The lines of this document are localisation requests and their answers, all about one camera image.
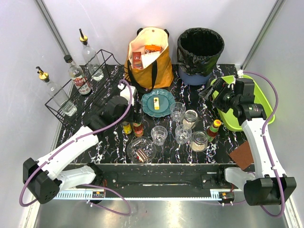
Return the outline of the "red sauce bottle yellow cap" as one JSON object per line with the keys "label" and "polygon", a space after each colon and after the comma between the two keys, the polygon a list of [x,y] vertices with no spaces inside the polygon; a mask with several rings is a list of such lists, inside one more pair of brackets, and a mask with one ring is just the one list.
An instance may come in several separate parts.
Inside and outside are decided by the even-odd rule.
{"label": "red sauce bottle yellow cap", "polygon": [[136,137],[143,136],[142,120],[142,116],[136,116],[133,118],[133,132]]}

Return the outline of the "small yellow seasoning bottle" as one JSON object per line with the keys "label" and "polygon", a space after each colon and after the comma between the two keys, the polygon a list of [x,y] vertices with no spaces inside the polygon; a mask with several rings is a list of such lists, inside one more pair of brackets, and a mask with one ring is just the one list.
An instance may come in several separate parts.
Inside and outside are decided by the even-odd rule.
{"label": "small yellow seasoning bottle", "polygon": [[122,122],[123,131],[125,134],[131,134],[132,133],[132,127],[129,122],[124,121]]}

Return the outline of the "glass jar front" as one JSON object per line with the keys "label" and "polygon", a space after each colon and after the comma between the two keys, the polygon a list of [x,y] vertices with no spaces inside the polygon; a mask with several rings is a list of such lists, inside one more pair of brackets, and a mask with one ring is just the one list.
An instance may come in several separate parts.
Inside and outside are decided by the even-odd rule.
{"label": "glass jar front", "polygon": [[194,132],[191,135],[190,147],[195,152],[203,152],[208,145],[208,139],[203,131]]}

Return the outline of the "clear oil bottle gold spout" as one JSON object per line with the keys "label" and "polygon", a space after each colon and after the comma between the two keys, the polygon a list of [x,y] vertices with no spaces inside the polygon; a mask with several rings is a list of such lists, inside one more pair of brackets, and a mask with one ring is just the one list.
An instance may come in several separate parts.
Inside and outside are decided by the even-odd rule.
{"label": "clear oil bottle gold spout", "polygon": [[60,110],[67,116],[73,116],[77,112],[76,106],[71,102],[67,93],[57,83],[53,82],[49,78],[49,74],[44,72],[39,66],[38,70],[39,79],[45,83],[47,87],[47,93],[51,96],[54,102],[58,105]]}

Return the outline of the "clear bottle black cap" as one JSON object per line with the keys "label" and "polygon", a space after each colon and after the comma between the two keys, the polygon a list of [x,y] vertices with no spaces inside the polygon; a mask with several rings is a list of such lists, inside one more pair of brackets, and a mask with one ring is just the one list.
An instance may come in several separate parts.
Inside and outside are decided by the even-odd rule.
{"label": "clear bottle black cap", "polygon": [[64,61],[69,64],[68,73],[78,92],[84,96],[90,95],[91,86],[82,68],[74,62],[70,55],[65,55]]}

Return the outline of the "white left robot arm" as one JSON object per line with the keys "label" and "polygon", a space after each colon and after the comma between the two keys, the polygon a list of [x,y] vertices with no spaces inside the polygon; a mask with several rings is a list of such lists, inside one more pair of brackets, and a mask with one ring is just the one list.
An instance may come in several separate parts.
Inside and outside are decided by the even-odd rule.
{"label": "white left robot arm", "polygon": [[113,96],[96,114],[91,115],[84,126],[66,142],[47,155],[23,162],[22,192],[29,190],[35,201],[45,204],[60,191],[77,185],[90,184],[102,175],[96,165],[65,171],[65,167],[80,154],[98,144],[115,125],[133,120],[136,99],[134,93],[124,90]]}

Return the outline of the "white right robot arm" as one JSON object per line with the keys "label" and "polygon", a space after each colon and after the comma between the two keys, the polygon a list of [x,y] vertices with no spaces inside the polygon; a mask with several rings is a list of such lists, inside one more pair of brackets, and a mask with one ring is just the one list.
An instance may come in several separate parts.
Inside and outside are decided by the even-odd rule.
{"label": "white right robot arm", "polygon": [[255,103],[253,79],[238,78],[228,84],[218,78],[200,97],[210,100],[220,111],[233,111],[247,137],[255,165],[255,173],[240,168],[226,168],[225,180],[244,193],[250,206],[283,205],[296,188],[296,180],[288,177],[280,164],[268,132],[265,110]]}

